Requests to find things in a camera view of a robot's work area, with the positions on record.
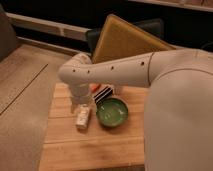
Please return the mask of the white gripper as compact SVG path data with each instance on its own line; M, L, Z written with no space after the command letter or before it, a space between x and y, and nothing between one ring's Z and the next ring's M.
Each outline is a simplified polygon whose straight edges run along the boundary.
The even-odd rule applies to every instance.
M92 94L90 88L91 84L81 84L77 86L70 86L70 99L71 99L71 111L74 112L80 105L89 105L92 101Z

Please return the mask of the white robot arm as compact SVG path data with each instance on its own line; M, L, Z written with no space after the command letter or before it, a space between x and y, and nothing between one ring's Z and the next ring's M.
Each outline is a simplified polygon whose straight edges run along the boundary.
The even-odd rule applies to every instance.
M90 83L149 89L144 106L146 171L213 171L213 53L151 52L93 64L77 54L59 69L73 100Z

